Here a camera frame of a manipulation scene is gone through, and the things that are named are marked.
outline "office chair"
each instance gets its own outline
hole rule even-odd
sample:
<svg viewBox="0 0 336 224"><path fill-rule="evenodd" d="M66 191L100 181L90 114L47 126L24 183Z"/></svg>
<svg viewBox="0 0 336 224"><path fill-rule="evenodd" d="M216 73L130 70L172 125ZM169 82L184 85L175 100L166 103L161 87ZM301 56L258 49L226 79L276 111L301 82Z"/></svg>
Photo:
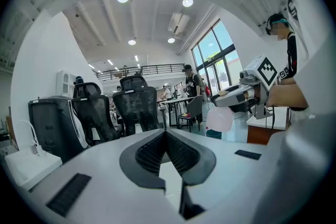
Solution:
<svg viewBox="0 0 336 224"><path fill-rule="evenodd" d="M202 113L202 103L203 103L203 96L198 95L196 96L188 105L187 111L189 112L190 116L177 116L177 128L180 129L180 119L187 120L187 128L189 126L189 132L191 133L191 125L193 125L193 118L199 116ZM198 121L198 130L200 131L200 121Z"/></svg>
<svg viewBox="0 0 336 224"><path fill-rule="evenodd" d="M85 140L90 146L119 139L121 129L116 130L110 117L108 97L93 82L75 85L72 107L81 122Z"/></svg>
<svg viewBox="0 0 336 224"><path fill-rule="evenodd" d="M143 132L162 128L156 108L156 89L148 87L142 76L134 75L120 80L121 91L113 95L118 114L125 123L125 134L135 134L139 123Z"/></svg>

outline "window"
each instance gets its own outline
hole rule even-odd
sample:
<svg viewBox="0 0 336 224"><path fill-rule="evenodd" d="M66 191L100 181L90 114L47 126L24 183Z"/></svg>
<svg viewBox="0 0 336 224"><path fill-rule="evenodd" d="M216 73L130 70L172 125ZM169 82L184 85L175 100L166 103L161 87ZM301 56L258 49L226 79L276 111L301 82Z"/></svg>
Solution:
<svg viewBox="0 0 336 224"><path fill-rule="evenodd" d="M232 39L222 21L219 21L213 29L222 50L233 44Z"/></svg>
<svg viewBox="0 0 336 224"><path fill-rule="evenodd" d="M199 42L199 45L204 61L210 60L211 57L220 52L220 47L212 30Z"/></svg>
<svg viewBox="0 0 336 224"><path fill-rule="evenodd" d="M239 73L243 70L237 51L234 50L233 52L230 52L225 56L225 59L231 79L231 84L237 84L239 82Z"/></svg>
<svg viewBox="0 0 336 224"><path fill-rule="evenodd" d="M198 67L203 63L201 53L199 52L198 46L193 48L193 53L194 53L194 58L196 61L196 66Z"/></svg>

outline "white wall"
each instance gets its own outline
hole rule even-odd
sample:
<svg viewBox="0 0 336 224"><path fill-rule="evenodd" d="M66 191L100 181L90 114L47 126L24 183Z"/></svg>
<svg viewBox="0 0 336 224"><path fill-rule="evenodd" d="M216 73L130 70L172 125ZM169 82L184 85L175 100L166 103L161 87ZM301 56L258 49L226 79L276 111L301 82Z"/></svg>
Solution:
<svg viewBox="0 0 336 224"><path fill-rule="evenodd" d="M243 68L261 54L269 57L278 71L286 66L286 41L277 41L274 36L258 36L243 21L224 9L219 12L219 17L231 36Z"/></svg>
<svg viewBox="0 0 336 224"><path fill-rule="evenodd" d="M27 124L28 102L56 94L56 74L66 70L93 81L102 89L81 53L63 13L51 17L42 11L29 29L20 48L12 78L10 103L13 127L19 149L33 139Z"/></svg>
<svg viewBox="0 0 336 224"><path fill-rule="evenodd" d="M11 82L12 75L0 71L0 120L5 121L9 115L10 100L11 100Z"/></svg>

